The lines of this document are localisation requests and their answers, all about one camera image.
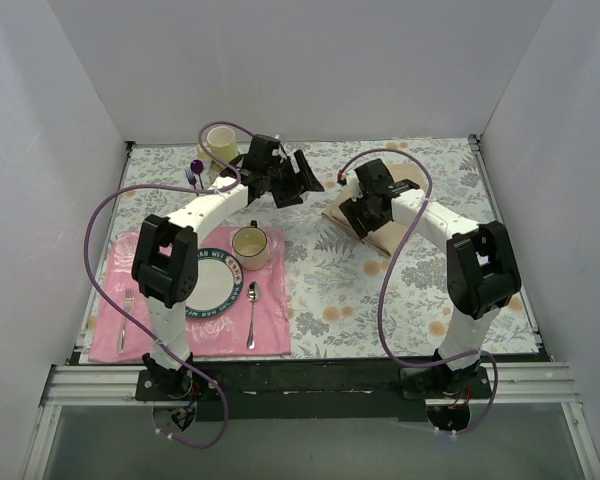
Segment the beige cloth napkin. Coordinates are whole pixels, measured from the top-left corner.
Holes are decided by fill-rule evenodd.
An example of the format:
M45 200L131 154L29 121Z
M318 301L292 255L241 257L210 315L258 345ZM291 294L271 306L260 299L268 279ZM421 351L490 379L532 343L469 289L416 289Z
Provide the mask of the beige cloth napkin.
M427 187L426 181L421 170L413 163L392 164L387 166L390 174L395 181L410 180L419 187ZM349 199L353 192L353 186L347 184L342 188L336 199L326 207L322 215L331 221L335 226L357 239L357 235L340 210L340 205ZM370 232L362 242L376 250L378 253L391 257L394 255L400 241L407 231L407 226L396 222L389 222L376 231Z

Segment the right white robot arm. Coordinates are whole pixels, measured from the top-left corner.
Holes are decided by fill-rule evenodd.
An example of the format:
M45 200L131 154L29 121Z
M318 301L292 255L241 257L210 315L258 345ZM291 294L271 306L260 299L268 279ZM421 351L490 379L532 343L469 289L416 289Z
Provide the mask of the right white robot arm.
M393 222L445 254L451 320L431 362L420 368L414 383L444 397L459 395L476 375L491 324L522 286L506 227L453 212L432 200L430 186L394 179L380 159L351 174L339 172L338 182L352 190L340 210L359 238Z

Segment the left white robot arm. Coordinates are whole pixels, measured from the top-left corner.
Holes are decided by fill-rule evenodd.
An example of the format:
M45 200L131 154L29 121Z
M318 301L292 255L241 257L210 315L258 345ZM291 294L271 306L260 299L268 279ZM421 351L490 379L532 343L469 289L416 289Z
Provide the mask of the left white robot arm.
M152 384L173 400L193 386L192 354L186 338L185 302L201 284L198 247L232 214L261 196L272 195L278 208L298 205L307 192L322 192L304 153L288 155L267 135L252 137L248 151L225 165L210 186L185 207L142 222L131 276L145 297L154 346L142 356Z

